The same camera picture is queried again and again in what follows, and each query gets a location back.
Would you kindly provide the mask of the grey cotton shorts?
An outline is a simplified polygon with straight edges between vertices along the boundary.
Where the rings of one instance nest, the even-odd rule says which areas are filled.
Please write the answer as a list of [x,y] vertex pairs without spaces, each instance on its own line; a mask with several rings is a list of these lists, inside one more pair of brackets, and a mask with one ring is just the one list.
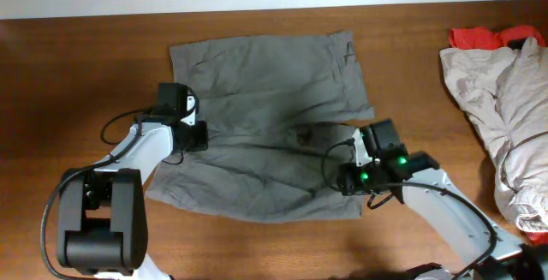
[[209,146],[160,164],[150,199],[255,223],[360,217],[361,198],[331,189],[354,159],[352,121],[374,117],[352,33],[206,40],[170,57]]

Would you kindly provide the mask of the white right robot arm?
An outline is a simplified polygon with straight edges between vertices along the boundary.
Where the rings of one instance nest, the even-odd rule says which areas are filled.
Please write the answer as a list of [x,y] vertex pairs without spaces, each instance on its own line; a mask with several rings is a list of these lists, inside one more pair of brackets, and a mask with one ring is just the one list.
[[342,164],[329,187],[343,196],[397,199],[424,218],[464,262],[457,273],[428,263],[403,279],[546,279],[547,247],[529,246],[485,215],[425,152],[408,152],[391,120],[356,129],[344,145],[354,161]]

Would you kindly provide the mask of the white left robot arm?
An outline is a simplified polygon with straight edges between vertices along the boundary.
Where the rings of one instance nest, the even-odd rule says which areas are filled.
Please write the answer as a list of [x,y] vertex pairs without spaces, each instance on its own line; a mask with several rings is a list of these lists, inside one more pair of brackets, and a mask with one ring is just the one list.
[[128,135],[94,164],[67,170],[50,195],[40,224],[46,232],[58,205],[56,255],[80,279],[167,279],[147,252],[143,186],[168,156],[204,151],[200,102],[180,83],[161,83],[157,103],[133,110]]

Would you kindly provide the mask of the beige cloth garment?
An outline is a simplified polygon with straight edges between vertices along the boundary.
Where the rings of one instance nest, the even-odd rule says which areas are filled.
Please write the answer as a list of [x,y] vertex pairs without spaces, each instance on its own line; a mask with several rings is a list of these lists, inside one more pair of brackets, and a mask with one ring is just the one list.
[[519,230],[547,231],[547,49],[440,51],[444,84],[496,169],[498,210]]

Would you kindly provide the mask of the red cloth garment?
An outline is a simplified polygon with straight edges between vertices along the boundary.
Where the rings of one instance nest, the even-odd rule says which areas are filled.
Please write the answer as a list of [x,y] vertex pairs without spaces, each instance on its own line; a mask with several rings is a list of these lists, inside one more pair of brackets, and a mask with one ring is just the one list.
[[489,50],[503,47],[520,49],[528,38],[536,39],[541,47],[547,43],[536,27],[521,25],[493,32],[487,27],[452,28],[449,31],[449,42],[454,48],[462,50]]

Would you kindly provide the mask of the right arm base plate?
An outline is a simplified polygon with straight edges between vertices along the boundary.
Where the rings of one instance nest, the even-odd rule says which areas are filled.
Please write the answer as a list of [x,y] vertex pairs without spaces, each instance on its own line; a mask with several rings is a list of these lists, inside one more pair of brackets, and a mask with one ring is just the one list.
[[416,266],[405,272],[407,280],[451,280],[453,274],[437,263]]

